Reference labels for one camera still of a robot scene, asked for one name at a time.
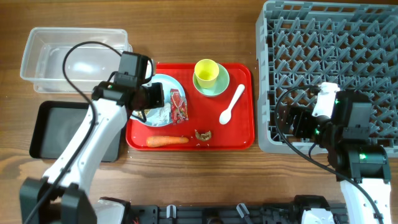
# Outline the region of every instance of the spoon handle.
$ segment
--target spoon handle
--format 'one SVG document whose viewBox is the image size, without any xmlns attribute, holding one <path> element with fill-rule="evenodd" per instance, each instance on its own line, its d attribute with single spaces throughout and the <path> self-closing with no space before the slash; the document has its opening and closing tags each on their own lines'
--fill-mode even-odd
<svg viewBox="0 0 398 224">
<path fill-rule="evenodd" d="M 242 95 L 243 90 L 244 90 L 244 85 L 243 84 L 238 85 L 238 87 L 235 91 L 234 97 L 232 97 L 231 103 L 229 104 L 229 107 L 228 107 L 229 110 L 232 110 L 235 103 L 237 102 L 239 97 Z"/>
</svg>

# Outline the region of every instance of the white plastic container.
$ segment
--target white plastic container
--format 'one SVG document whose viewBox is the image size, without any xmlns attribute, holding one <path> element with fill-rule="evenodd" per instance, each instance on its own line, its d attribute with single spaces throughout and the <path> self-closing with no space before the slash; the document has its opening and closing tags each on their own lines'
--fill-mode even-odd
<svg viewBox="0 0 398 224">
<path fill-rule="evenodd" d="M 21 78 L 31 81 L 39 93 L 75 93 L 62 73 L 62 62 L 76 44 L 98 41 L 116 50 L 132 51 L 127 32 L 122 29 L 50 28 L 31 30 L 21 65 Z M 84 92 L 107 80 L 118 70 L 120 56 L 98 44 L 82 45 L 68 57 L 65 71 L 68 78 Z"/>
</svg>

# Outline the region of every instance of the white spoon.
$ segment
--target white spoon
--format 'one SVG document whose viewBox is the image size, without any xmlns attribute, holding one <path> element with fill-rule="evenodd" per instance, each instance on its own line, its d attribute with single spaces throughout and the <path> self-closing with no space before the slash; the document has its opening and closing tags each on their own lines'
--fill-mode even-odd
<svg viewBox="0 0 398 224">
<path fill-rule="evenodd" d="M 231 110 L 234 107 L 237 100 L 239 99 L 239 97 L 242 95 L 243 90 L 244 90 L 244 85 L 243 84 L 238 85 L 234 97 L 232 97 L 231 103 L 229 104 L 229 107 L 226 110 L 224 110 L 220 115 L 220 124 L 226 124 L 228 123 L 228 121 L 230 121 L 232 116 Z"/>
</svg>

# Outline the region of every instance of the red cutting board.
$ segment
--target red cutting board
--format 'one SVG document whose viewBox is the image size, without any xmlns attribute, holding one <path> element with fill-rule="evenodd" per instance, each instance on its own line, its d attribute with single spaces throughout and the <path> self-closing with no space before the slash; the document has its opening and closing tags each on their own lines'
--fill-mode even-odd
<svg viewBox="0 0 398 224">
<path fill-rule="evenodd" d="M 229 86 L 219 96 L 209 98 L 199 93 L 193 85 L 194 63 L 157 64 L 156 73 L 170 75 L 183 86 L 189 120 L 153 128 L 130 119 L 126 130 L 127 143 L 141 151 L 242 150 L 251 146 L 254 141 L 251 72 L 240 63 L 226 63 L 222 66 L 229 73 Z M 222 125 L 219 122 L 220 114 L 229 106 L 239 84 L 245 85 L 243 94 L 232 109 L 231 120 Z M 205 142 L 197 140 L 195 130 L 199 133 L 211 131 L 212 138 Z M 190 141 L 186 144 L 149 148 L 146 146 L 149 136 L 184 136 Z"/>
</svg>

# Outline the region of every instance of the orange carrot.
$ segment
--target orange carrot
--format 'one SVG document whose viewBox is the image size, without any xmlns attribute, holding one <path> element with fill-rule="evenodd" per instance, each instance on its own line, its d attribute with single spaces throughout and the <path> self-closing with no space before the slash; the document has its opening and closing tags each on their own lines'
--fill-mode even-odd
<svg viewBox="0 0 398 224">
<path fill-rule="evenodd" d="M 148 147 L 159 147 L 169 144 L 184 144 L 187 142 L 189 142 L 189 139 L 185 137 L 151 136 L 147 138 Z"/>
</svg>

